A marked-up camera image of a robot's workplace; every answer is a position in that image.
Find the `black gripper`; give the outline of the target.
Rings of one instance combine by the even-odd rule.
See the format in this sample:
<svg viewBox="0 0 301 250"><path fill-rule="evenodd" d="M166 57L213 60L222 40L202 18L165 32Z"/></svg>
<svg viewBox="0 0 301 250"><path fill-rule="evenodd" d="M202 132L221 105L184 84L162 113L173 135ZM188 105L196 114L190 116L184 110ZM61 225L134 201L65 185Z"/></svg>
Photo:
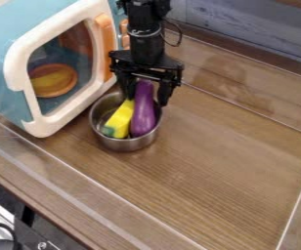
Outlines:
<svg viewBox="0 0 301 250"><path fill-rule="evenodd" d="M182 84L185 65L166 54L154 64L134 62L130 50L118 50L109 53L112 58L110 71L117 75L125 97L136 97L137 77L160 82L157 100L161 106L168 106L174 89Z"/></svg>

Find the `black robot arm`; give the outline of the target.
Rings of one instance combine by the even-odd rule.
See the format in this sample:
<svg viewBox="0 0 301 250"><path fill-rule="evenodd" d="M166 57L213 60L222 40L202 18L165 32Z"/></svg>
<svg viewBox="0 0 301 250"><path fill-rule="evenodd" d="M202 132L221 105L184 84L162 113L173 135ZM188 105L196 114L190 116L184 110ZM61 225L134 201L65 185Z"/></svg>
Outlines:
<svg viewBox="0 0 301 250"><path fill-rule="evenodd" d="M134 97L138 78L156 81L157 101L168 106L174 89L182 84L185 69L184 63L165 53L164 23L172 10L170 0L118 0L118 6L128 15L130 49L109 52L110 71L129 99Z"/></svg>

